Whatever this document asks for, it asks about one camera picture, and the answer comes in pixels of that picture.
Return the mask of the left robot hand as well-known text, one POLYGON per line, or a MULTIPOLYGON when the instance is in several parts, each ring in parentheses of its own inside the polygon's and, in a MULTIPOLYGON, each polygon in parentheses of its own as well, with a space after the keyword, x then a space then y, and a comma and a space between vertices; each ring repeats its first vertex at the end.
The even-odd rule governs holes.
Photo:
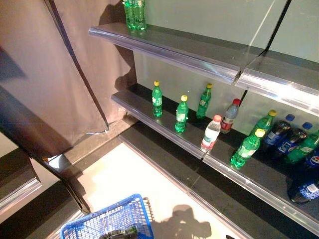
POLYGON ((133 231, 114 230, 99 236, 98 239, 136 239, 137 235, 138 233, 133 231))

